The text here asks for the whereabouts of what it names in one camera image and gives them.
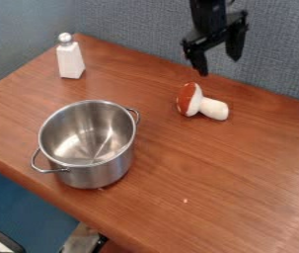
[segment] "white bottle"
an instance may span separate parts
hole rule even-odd
[[[84,70],[84,62],[78,42],[72,40],[70,33],[57,37],[59,47],[56,48],[59,76],[79,79]]]

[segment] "wood grain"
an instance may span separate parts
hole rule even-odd
[[[299,252],[299,101],[75,38],[87,65],[79,80],[57,77],[52,48],[0,81],[0,173],[132,252]],[[178,114],[190,81],[228,103],[227,121]],[[104,191],[71,189],[29,167],[44,120],[86,99],[143,117],[134,166]]]

